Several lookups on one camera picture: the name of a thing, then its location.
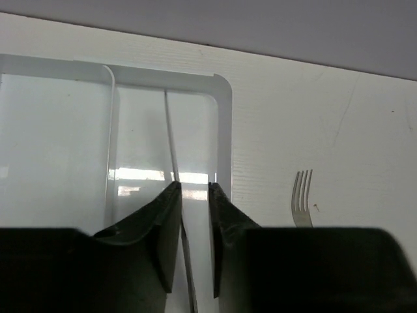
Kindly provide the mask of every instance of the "metal fork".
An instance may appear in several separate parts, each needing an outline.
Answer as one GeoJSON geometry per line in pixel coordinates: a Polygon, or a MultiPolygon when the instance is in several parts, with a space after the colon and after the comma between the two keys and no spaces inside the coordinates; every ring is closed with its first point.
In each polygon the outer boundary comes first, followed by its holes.
{"type": "Polygon", "coordinates": [[[291,212],[296,227],[313,227],[308,207],[308,194],[310,191],[313,170],[297,172],[291,198],[291,212]]]}

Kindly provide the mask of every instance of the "black object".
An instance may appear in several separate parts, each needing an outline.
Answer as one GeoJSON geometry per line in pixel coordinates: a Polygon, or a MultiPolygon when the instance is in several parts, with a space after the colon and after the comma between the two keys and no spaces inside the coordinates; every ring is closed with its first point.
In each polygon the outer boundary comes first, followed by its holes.
{"type": "Polygon", "coordinates": [[[0,230],[0,312],[165,311],[181,185],[93,237],[73,229],[0,230]]]}
{"type": "Polygon", "coordinates": [[[369,228],[260,228],[209,184],[220,312],[417,312],[395,240],[369,228]]]}

